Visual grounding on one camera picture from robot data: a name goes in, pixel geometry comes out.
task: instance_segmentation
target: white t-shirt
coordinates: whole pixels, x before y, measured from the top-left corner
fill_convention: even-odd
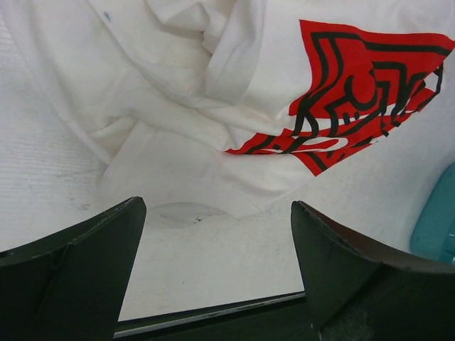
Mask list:
[[[0,0],[106,201],[236,217],[385,138],[441,90],[455,3]]]

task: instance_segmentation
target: white surface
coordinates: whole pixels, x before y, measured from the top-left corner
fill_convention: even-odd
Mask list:
[[[455,65],[453,56],[446,64]],[[0,250],[102,210],[103,166],[61,123],[0,21]],[[455,160],[449,91],[391,137],[261,215],[175,227],[150,212],[121,319],[301,290],[289,224],[293,199],[381,242],[407,249],[437,176]]]

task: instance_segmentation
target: white fabric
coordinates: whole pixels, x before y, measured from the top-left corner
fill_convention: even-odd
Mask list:
[[[224,153],[295,125],[289,105],[313,79],[299,20],[455,38],[452,0],[0,4],[60,117],[109,165],[106,201],[140,195],[149,207],[195,202],[236,217],[314,177],[290,154]]]

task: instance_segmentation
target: red graphic design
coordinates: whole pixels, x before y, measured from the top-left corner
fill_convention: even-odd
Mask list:
[[[442,62],[455,42],[442,34],[386,34],[353,26],[300,21],[309,56],[311,89],[289,115],[293,131],[258,133],[235,154],[291,153],[314,175],[373,144],[419,112],[442,82]],[[430,89],[426,78],[434,73]],[[329,128],[321,128],[329,120]]]

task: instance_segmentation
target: red and black graphic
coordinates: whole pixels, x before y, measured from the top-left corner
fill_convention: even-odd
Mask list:
[[[292,153],[314,175],[388,136],[439,94],[455,42],[437,33],[387,34],[300,21],[311,89],[289,107],[294,130],[256,134],[236,154]]]

